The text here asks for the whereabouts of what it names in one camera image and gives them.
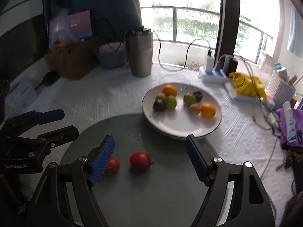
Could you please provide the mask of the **red tomato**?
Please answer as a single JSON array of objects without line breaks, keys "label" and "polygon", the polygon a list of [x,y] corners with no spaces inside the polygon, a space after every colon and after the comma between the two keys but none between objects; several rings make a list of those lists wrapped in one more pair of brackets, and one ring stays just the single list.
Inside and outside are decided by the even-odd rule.
[{"label": "red tomato", "polygon": [[154,164],[151,157],[143,152],[136,152],[129,158],[130,167],[134,171],[146,171]]},{"label": "red tomato", "polygon": [[117,171],[120,169],[120,163],[117,159],[111,157],[107,167],[105,169],[105,174],[113,174],[117,173]]}]

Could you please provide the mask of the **small orange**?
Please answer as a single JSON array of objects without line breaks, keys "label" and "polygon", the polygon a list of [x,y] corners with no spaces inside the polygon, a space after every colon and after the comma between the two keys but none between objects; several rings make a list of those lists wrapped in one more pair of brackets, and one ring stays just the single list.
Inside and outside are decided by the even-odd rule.
[{"label": "small orange", "polygon": [[213,118],[216,115],[216,108],[210,103],[203,103],[200,106],[200,113],[203,118]]}]

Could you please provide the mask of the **green apple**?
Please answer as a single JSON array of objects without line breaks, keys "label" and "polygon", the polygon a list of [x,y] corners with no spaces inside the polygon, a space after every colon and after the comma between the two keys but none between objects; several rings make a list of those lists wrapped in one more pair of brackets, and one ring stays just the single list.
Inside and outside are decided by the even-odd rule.
[{"label": "green apple", "polygon": [[170,109],[170,110],[173,110],[176,108],[177,106],[177,100],[176,100],[176,97],[175,96],[168,96],[165,101],[165,107],[166,109]]},{"label": "green apple", "polygon": [[193,93],[186,93],[183,96],[183,102],[187,107],[190,107],[192,104],[196,103],[196,96]]}]

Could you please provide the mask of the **white round plate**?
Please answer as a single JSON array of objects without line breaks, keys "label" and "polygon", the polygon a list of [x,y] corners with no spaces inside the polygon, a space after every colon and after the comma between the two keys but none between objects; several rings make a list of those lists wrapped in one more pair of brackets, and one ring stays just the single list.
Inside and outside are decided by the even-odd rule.
[{"label": "white round plate", "polygon": [[[197,138],[204,137],[215,131],[222,120],[221,107],[219,103],[208,92],[200,87],[188,85],[184,83],[172,83],[177,89],[176,96],[177,105],[174,109],[156,112],[153,110],[153,104],[156,101],[156,95],[159,94],[165,84],[150,89],[142,100],[142,111],[149,124],[173,138],[184,139],[186,136],[193,134]],[[215,115],[212,118],[204,118],[201,114],[190,114],[183,101],[186,93],[200,91],[202,93],[202,101],[198,105],[209,103],[215,108]]]}]

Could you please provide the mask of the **grey round glass board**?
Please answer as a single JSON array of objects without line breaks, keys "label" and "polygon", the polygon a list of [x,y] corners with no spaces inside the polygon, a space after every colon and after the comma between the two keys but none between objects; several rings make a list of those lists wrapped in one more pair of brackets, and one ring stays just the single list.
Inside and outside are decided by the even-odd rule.
[{"label": "grey round glass board", "polygon": [[[185,141],[159,133],[141,114],[125,114],[84,130],[65,152],[69,164],[98,147],[106,135],[115,139],[117,173],[104,175],[92,189],[110,226],[190,226],[208,188],[200,182]],[[136,152],[151,157],[146,171],[134,171],[129,158]]]}]

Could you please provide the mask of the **green apple on plate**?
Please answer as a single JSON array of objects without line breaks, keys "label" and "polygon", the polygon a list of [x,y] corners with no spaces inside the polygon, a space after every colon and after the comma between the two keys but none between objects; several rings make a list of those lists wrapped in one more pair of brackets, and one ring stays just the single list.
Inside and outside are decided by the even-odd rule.
[{"label": "green apple on plate", "polygon": [[187,107],[190,107],[192,104],[196,103],[196,96],[193,93],[186,93],[183,96],[183,102]]}]

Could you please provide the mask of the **brown kiwi fruit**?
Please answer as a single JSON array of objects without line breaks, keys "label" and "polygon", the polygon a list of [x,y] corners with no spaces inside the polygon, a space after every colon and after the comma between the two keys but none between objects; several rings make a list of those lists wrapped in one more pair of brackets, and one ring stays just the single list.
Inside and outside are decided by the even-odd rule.
[{"label": "brown kiwi fruit", "polygon": [[162,100],[162,101],[165,101],[165,100],[166,100],[166,95],[165,95],[163,92],[160,92],[160,93],[158,93],[158,94],[155,96],[155,100]]}]

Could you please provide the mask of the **large orange on plate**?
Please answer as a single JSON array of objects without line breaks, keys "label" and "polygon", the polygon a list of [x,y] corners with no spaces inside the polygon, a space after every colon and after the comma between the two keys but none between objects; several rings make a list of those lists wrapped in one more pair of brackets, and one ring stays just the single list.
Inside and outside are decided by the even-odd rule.
[{"label": "large orange on plate", "polygon": [[178,95],[178,90],[174,85],[165,85],[162,89],[162,93],[164,93],[166,96],[176,97]]}]

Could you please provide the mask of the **yellow duck plastic bag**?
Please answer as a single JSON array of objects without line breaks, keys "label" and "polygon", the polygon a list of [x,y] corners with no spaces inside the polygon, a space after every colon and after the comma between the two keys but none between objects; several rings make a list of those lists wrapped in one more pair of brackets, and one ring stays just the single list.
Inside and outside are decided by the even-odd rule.
[{"label": "yellow duck plastic bag", "polygon": [[263,83],[258,77],[239,72],[230,73],[229,77],[233,79],[233,87],[239,94],[266,98]]}]

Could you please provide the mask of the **white lotion tube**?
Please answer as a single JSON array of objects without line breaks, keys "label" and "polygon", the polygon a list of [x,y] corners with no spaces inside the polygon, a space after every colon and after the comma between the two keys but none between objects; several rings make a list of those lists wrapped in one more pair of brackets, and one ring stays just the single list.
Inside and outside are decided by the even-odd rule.
[{"label": "white lotion tube", "polygon": [[297,138],[296,138],[296,121],[293,115],[290,101],[286,101],[283,104],[283,112],[284,112],[286,131],[287,131],[287,141],[288,143],[291,144],[295,142]]}]

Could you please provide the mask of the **black charger adapter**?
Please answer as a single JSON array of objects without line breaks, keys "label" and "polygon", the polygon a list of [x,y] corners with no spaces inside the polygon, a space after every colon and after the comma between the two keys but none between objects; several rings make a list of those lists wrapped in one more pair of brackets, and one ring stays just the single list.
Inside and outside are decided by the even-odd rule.
[{"label": "black charger adapter", "polygon": [[230,73],[236,72],[237,66],[238,66],[238,61],[236,59],[226,57],[222,71],[226,77],[229,77]]}]

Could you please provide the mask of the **blue bowl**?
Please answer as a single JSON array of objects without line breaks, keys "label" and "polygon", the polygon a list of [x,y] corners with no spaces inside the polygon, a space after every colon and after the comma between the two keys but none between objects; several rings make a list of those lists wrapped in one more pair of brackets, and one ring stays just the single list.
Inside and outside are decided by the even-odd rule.
[{"label": "blue bowl", "polygon": [[100,65],[106,69],[114,69],[124,65],[124,43],[109,43],[101,45],[96,52]]}]

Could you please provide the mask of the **white woven basket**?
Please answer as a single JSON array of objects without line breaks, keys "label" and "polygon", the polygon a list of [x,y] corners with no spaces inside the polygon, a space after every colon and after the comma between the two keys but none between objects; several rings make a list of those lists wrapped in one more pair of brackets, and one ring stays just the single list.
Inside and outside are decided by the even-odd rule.
[{"label": "white woven basket", "polygon": [[294,94],[295,88],[281,79],[278,73],[273,70],[266,89],[266,96],[274,101],[275,108],[281,108],[286,101],[291,101]]}]

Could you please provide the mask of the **tablet with lit screen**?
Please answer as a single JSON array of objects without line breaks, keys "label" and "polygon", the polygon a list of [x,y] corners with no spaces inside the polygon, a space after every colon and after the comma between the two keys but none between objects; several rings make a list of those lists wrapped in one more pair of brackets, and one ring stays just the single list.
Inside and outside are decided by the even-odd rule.
[{"label": "tablet with lit screen", "polygon": [[92,10],[73,14],[63,11],[47,23],[47,49],[61,41],[72,42],[83,40],[94,35]]}]

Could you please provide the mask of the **light blue hanging towel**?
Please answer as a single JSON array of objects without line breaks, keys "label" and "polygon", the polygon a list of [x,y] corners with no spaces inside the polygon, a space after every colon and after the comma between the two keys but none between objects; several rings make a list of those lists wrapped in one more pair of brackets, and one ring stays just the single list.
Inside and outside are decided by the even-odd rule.
[{"label": "light blue hanging towel", "polygon": [[302,59],[303,25],[302,18],[294,8],[291,11],[290,31],[287,49],[298,58]]}]

